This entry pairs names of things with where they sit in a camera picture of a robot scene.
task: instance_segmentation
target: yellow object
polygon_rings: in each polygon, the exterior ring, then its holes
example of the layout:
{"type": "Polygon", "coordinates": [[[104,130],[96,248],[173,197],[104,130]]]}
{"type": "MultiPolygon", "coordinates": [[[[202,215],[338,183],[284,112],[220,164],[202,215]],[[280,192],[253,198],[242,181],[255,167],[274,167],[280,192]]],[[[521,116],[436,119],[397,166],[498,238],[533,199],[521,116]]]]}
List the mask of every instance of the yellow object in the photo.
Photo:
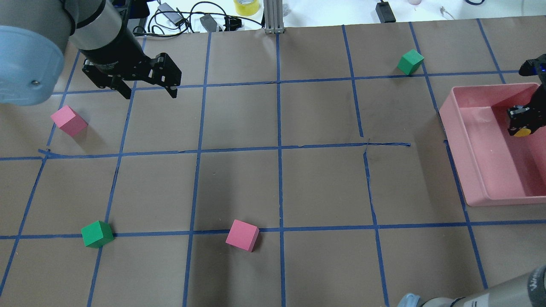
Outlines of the yellow object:
{"type": "Polygon", "coordinates": [[[258,0],[233,0],[235,10],[241,16],[251,16],[256,14],[260,8],[258,0]]]}
{"type": "Polygon", "coordinates": [[[526,137],[528,136],[529,134],[531,134],[531,130],[530,129],[527,129],[527,128],[522,128],[522,129],[519,129],[519,131],[517,131],[514,136],[515,137],[526,137]]]}

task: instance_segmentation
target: metal post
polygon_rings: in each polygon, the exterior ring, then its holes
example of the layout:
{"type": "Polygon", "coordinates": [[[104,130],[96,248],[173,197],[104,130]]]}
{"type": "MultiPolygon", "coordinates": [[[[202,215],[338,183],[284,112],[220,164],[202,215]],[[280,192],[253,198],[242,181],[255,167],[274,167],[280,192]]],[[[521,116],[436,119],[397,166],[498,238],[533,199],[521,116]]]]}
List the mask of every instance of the metal post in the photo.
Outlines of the metal post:
{"type": "Polygon", "coordinates": [[[282,0],[264,0],[265,33],[284,33],[282,0]]]}

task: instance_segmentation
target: white table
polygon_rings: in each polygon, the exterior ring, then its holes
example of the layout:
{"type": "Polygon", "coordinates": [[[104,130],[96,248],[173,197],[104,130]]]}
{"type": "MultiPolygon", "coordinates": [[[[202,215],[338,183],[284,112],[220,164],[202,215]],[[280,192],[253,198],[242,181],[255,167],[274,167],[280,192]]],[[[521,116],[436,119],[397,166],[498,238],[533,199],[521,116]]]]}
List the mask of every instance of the white table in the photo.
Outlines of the white table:
{"type": "MultiPolygon", "coordinates": [[[[262,20],[263,0],[260,10],[249,18],[262,20]]],[[[198,1],[162,0],[171,7],[181,11],[189,11],[198,1]]],[[[236,15],[233,0],[213,0],[229,15],[236,15]]],[[[284,0],[290,13],[284,17],[285,27],[318,27],[352,25],[359,23],[379,23],[375,12],[377,0],[284,0]]],[[[444,7],[455,19],[494,18],[510,16],[546,15],[546,0],[485,0],[482,5],[470,5],[464,0],[423,0],[419,5],[411,5],[407,0],[389,0],[389,4],[397,21],[427,21],[451,19],[447,14],[442,16],[440,7],[444,7]]],[[[150,2],[152,13],[158,3],[150,2]]],[[[196,11],[220,13],[220,9],[210,4],[200,4],[196,11]]],[[[200,15],[192,17],[192,25],[197,32],[205,32],[199,22],[200,15]]],[[[218,23],[223,24],[223,17],[216,15],[218,23]]],[[[258,29],[258,25],[244,21],[243,29],[258,29]]]]}

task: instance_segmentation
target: pink bin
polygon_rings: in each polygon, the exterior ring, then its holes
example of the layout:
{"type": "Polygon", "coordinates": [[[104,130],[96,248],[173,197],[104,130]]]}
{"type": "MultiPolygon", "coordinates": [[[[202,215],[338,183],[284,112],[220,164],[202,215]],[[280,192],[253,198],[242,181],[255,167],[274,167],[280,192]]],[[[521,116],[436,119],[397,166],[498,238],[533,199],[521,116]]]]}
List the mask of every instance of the pink bin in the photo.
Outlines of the pink bin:
{"type": "Polygon", "coordinates": [[[546,127],[508,135],[506,109],[525,105],[538,84],[454,87],[440,116],[470,206],[546,203],[546,127]]]}

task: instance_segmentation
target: green cube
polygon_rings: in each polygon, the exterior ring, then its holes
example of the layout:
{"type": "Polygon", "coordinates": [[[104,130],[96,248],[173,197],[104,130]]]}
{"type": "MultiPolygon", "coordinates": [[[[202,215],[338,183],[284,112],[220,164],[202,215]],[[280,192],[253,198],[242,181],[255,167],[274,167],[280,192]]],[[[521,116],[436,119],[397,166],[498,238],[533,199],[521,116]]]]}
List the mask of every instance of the green cube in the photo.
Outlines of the green cube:
{"type": "Polygon", "coordinates": [[[402,56],[398,63],[398,68],[406,75],[410,75],[419,68],[424,59],[415,49],[412,49],[402,56]]]}
{"type": "Polygon", "coordinates": [[[97,249],[104,244],[113,241],[112,228],[105,222],[96,221],[81,229],[81,235],[84,238],[84,244],[87,247],[97,249]]]}

